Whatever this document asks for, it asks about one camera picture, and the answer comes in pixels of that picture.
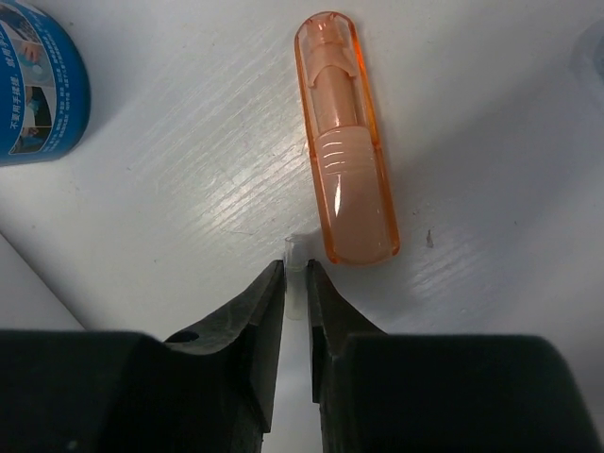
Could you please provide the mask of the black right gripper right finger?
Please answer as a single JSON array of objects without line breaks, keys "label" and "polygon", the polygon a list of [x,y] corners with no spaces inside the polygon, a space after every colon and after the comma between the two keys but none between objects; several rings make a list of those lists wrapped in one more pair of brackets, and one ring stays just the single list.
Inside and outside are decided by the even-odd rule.
[{"label": "black right gripper right finger", "polygon": [[594,452],[562,354],[531,335],[389,334],[306,273],[312,399],[326,452]]}]

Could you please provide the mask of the clear pen cap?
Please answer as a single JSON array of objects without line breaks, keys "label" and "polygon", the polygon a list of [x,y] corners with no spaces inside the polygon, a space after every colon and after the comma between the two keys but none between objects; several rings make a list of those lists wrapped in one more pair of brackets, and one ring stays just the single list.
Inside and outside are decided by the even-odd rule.
[{"label": "clear pen cap", "polygon": [[285,240],[284,268],[285,268],[285,310],[286,316],[291,320],[301,320],[304,313],[304,261],[305,249],[303,237],[299,234],[292,235]]}]

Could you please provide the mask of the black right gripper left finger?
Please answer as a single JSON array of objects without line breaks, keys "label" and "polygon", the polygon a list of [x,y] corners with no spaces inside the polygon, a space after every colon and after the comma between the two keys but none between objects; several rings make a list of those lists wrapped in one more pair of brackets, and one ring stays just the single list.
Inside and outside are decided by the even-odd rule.
[{"label": "black right gripper left finger", "polygon": [[130,331],[5,330],[5,452],[258,452],[271,429],[285,272],[164,341]]}]

